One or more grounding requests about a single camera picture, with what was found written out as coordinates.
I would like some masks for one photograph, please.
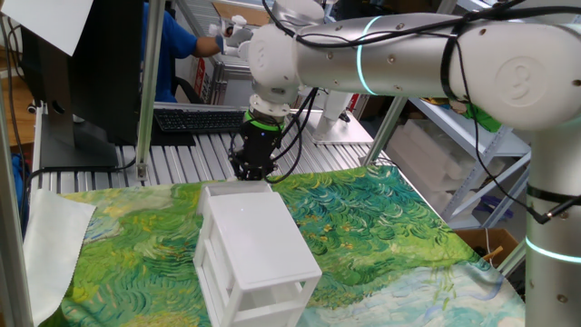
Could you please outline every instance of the keyboard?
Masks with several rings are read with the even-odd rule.
[[[189,112],[174,109],[155,109],[153,116],[166,133],[224,133],[238,132],[243,111]]]

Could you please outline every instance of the computer monitor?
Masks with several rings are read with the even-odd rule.
[[[142,28],[143,0],[94,0],[72,57],[23,30],[25,79],[48,107],[42,167],[115,167],[111,141],[135,143]]]

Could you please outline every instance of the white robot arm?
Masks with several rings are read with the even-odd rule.
[[[311,35],[305,39],[312,42],[336,43],[333,36],[356,39],[453,18],[436,14],[361,18],[305,27],[299,33]],[[526,130],[545,129],[576,116],[581,110],[577,29],[504,22],[467,26],[458,43],[472,102],[499,121]],[[450,35],[452,28],[431,32]],[[410,35],[353,48],[313,48],[267,25],[254,33],[249,64],[259,84],[274,88],[305,84],[362,94],[447,97],[442,65],[448,60],[449,88],[466,100],[458,48],[454,46],[446,58],[447,43],[442,36]]]
[[[467,20],[399,35],[458,17],[392,15],[324,25],[322,9],[311,0],[279,0],[271,14],[279,22],[255,31],[250,44],[256,94],[247,123],[261,126],[242,131],[244,146],[232,156],[243,171],[239,177],[271,172],[287,104],[303,85],[459,100],[467,100],[469,88],[469,100],[499,122],[534,131],[527,203],[549,212],[542,223],[553,219],[527,218],[527,326],[578,326],[581,208],[568,205],[562,219],[550,210],[580,204],[581,28]]]

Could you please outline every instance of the green swirl pattern fabric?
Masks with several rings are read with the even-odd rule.
[[[43,326],[211,326],[192,258],[201,183],[75,193],[97,210]],[[502,276],[387,166],[274,186],[323,276],[299,326],[524,326]]]

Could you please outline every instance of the white sheet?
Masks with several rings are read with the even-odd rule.
[[[92,4],[93,0],[5,0],[2,12],[73,55]]]
[[[95,208],[45,190],[35,192],[23,247],[34,326],[61,304]]]

